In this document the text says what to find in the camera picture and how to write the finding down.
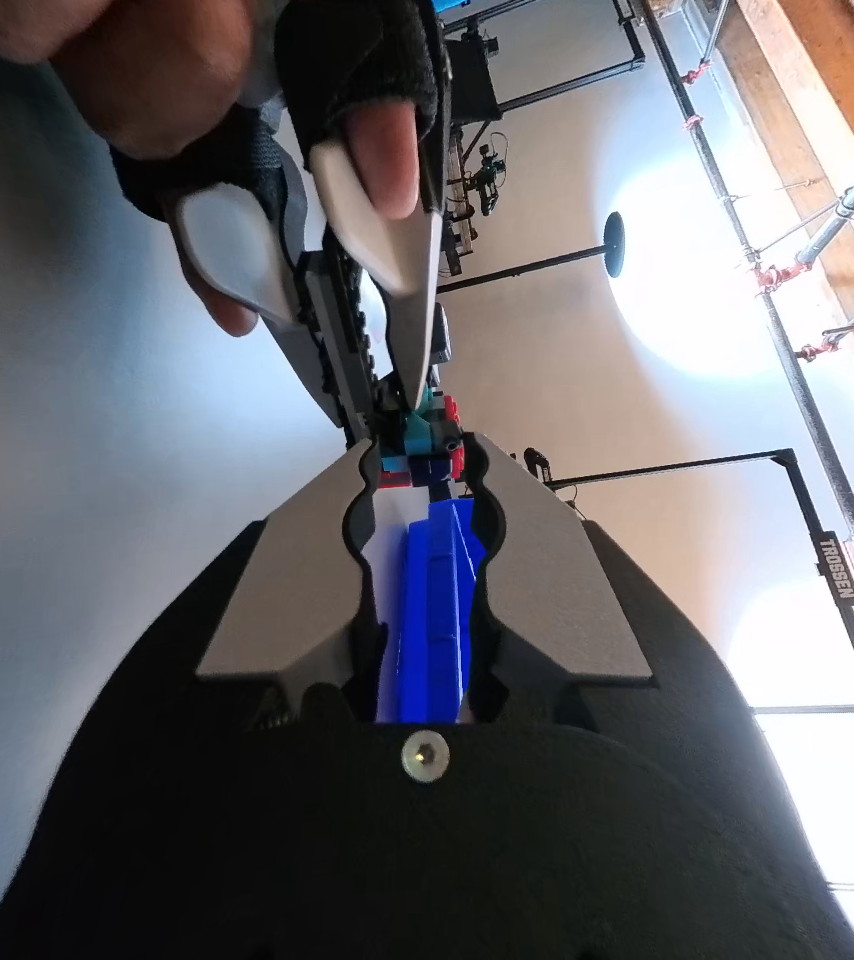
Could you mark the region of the person's left hand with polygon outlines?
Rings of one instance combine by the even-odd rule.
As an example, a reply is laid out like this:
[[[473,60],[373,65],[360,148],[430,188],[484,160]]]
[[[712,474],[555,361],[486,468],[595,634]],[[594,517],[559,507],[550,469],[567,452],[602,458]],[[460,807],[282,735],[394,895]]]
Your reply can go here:
[[[88,125],[136,160],[172,157],[238,100],[260,2],[0,1],[0,57],[50,63]],[[396,99],[351,108],[343,137],[373,207],[403,220],[419,200],[415,108]],[[169,218],[175,234],[174,213]],[[221,329],[257,315],[209,286],[174,235],[185,279]]]

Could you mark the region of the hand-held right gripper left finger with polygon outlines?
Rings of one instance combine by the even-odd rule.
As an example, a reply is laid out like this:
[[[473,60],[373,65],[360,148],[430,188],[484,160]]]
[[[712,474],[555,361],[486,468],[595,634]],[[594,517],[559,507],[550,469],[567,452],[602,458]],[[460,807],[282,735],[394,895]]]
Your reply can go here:
[[[314,684],[375,698],[384,655],[363,548],[375,533],[378,446],[361,440],[265,522],[196,669],[205,680]]]

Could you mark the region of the black metal frame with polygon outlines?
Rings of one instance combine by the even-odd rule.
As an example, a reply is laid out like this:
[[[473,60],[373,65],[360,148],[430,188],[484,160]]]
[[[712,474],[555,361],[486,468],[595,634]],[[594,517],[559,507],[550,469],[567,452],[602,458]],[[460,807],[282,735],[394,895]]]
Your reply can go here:
[[[797,456],[792,448],[749,452],[686,462],[664,463],[561,479],[554,479],[551,469],[548,466],[534,465],[531,450],[525,453],[524,460],[528,471],[545,487],[554,492],[568,488],[577,489],[585,485],[619,479],[681,473],[761,461],[768,461],[779,466],[789,479],[793,496],[807,529],[808,537],[816,551],[817,573],[828,584],[834,606],[840,615],[843,628],[854,654],[853,570],[837,534],[828,532],[823,528]],[[752,712],[755,716],[854,715],[854,703],[764,705],[753,707]]]
[[[553,100],[564,94],[575,90],[582,90],[613,78],[625,76],[641,70],[646,64],[646,54],[643,50],[638,33],[638,14],[633,2],[610,2],[617,17],[618,26],[622,29],[625,39],[630,47],[631,56],[628,59],[620,61],[610,66],[591,71],[589,73],[567,79],[563,82],[543,87],[539,90],[524,94],[522,96],[500,102],[498,108],[501,114],[508,114],[529,106],[534,106],[542,102]],[[535,4],[534,1],[505,1],[489,6],[480,12],[473,12],[466,16],[448,21],[444,26],[445,37],[468,33],[474,30],[480,31],[481,24],[495,18],[507,16],[525,7]]]

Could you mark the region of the toy brick model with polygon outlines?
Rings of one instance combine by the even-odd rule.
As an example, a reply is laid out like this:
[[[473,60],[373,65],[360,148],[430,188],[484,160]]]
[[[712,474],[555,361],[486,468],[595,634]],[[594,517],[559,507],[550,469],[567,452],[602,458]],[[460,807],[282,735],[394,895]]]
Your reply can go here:
[[[335,242],[321,250],[306,251],[301,257],[307,255],[349,258]],[[438,364],[450,358],[445,314],[441,307],[436,307],[434,318],[440,326],[440,349],[430,356],[420,403],[410,410],[392,358],[382,356],[389,352],[386,342],[387,296],[366,270],[349,259],[361,272],[361,309],[366,317],[367,330],[365,440],[372,441],[380,451],[380,487],[427,488],[456,481],[465,462],[462,430],[457,403],[440,388],[437,370]],[[346,442],[348,449],[355,445]]]

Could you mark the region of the black floor lamp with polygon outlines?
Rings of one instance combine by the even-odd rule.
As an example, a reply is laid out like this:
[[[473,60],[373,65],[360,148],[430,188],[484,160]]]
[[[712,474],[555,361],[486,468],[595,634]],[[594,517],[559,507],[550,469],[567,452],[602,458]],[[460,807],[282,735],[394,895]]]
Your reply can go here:
[[[523,265],[441,284],[437,287],[436,292],[438,294],[458,292],[493,282],[517,279],[532,273],[591,258],[602,258],[607,276],[616,279],[621,275],[625,261],[625,223],[619,212],[612,212],[607,217],[603,227],[602,239],[603,242],[599,246],[590,246]]]

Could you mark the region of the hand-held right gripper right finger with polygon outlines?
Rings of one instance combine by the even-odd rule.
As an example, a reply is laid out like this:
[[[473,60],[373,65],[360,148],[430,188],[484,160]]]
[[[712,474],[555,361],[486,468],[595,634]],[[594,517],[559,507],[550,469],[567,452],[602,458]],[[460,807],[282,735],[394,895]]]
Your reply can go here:
[[[645,687],[652,669],[576,512],[481,433],[464,436],[471,527],[484,548],[471,690]]]

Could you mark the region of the large blue storage bin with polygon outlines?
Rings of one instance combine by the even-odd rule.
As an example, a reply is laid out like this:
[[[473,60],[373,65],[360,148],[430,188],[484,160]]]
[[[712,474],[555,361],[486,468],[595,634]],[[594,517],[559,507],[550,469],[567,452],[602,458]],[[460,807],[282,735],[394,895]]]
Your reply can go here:
[[[391,532],[384,574],[388,641],[377,719],[451,724],[469,684],[470,618],[485,548],[472,530],[473,500],[430,504]]]

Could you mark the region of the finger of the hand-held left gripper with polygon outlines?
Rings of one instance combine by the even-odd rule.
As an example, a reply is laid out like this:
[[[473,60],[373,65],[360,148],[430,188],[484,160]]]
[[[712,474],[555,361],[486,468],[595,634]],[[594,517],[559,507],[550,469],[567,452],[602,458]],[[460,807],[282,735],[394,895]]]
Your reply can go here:
[[[429,366],[442,225],[442,214],[430,210],[391,226],[378,269],[388,296],[388,348],[410,410],[420,403]]]
[[[367,438],[367,329],[361,272],[345,255],[267,269],[262,318],[322,412],[354,445]]]

